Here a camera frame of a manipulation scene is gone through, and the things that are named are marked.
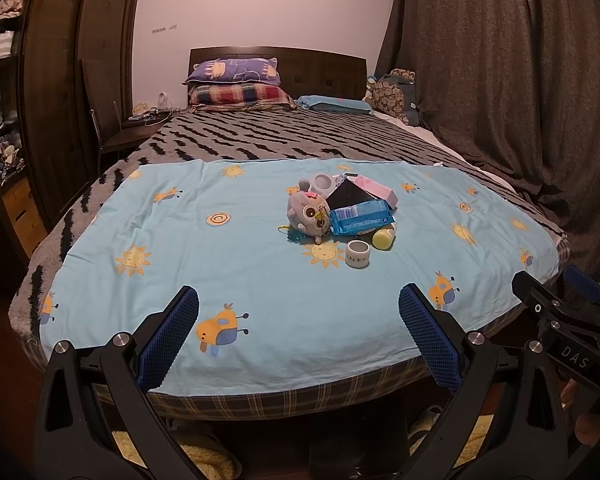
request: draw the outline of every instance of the mattress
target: mattress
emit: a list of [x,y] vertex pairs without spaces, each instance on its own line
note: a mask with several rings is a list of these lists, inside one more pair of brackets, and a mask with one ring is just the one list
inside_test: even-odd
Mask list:
[[[186,113],[161,130],[125,160],[104,173],[69,209],[53,232],[33,254],[29,273],[14,297],[10,319],[32,361],[40,368],[46,356],[40,343],[41,316],[52,313],[51,285],[69,250],[85,231],[102,204],[134,172],[146,164],[190,160],[257,160],[271,158],[348,158],[411,164],[442,163],[472,177],[496,192],[520,214],[537,222],[556,247],[558,264],[568,257],[564,233],[515,193],[444,150],[423,142],[393,124],[371,116],[329,112]],[[488,322],[487,334],[496,332],[519,312],[514,306]],[[354,376],[282,391],[247,394],[182,396],[150,393],[159,413],[206,419],[279,418],[337,408],[387,394],[426,375],[420,358],[365,369]],[[107,398],[105,390],[101,396]]]

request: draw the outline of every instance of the chair seat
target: chair seat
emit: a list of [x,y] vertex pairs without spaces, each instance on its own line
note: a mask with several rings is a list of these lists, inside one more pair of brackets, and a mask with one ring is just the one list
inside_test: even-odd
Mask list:
[[162,124],[163,123],[150,124],[149,126],[144,126],[144,124],[142,124],[140,126],[124,128],[120,133],[115,134],[107,140],[100,151],[102,153],[116,152],[118,150],[139,146],[157,132]]

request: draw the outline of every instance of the plush toy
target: plush toy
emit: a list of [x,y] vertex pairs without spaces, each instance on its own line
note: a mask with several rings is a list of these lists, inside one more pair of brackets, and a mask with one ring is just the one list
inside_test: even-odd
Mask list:
[[286,217],[291,227],[314,237],[315,243],[320,244],[331,227],[331,210],[323,197],[309,191],[309,186],[306,178],[300,179],[300,191],[293,193],[286,204]]

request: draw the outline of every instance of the purple pillow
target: purple pillow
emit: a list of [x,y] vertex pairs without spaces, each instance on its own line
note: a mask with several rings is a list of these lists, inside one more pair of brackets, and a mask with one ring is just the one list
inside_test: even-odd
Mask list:
[[215,59],[193,67],[193,72],[182,83],[245,83],[258,82],[280,86],[278,60],[252,57],[249,59]]

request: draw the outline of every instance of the blue gripper pad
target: blue gripper pad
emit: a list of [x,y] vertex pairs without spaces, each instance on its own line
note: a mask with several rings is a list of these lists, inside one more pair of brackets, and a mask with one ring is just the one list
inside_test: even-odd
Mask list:
[[418,350],[439,386],[455,393],[462,382],[458,351],[433,315],[433,307],[424,303],[415,290],[406,285],[400,291],[398,310]]
[[593,278],[572,265],[564,269],[564,280],[591,304],[600,304],[600,286]]
[[195,289],[187,287],[184,294],[179,298],[176,296],[174,299],[177,300],[176,304],[168,312],[138,357],[136,381],[144,393],[158,388],[162,384],[176,355],[198,319],[200,302]]

